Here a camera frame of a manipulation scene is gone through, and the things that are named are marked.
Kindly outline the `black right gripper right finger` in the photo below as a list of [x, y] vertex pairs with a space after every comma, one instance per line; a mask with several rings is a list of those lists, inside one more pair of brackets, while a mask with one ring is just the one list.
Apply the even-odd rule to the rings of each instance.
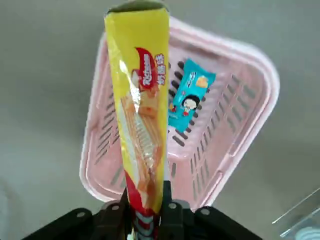
[[161, 240], [260, 240], [261, 237], [211, 206], [196, 211], [172, 199], [171, 182], [163, 182]]

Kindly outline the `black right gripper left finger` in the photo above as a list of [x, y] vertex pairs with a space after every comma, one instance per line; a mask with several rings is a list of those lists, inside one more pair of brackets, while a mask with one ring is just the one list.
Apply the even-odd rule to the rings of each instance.
[[131, 233], [130, 208], [125, 190], [120, 200], [107, 202], [96, 214], [86, 208], [73, 209], [24, 239], [126, 240]]

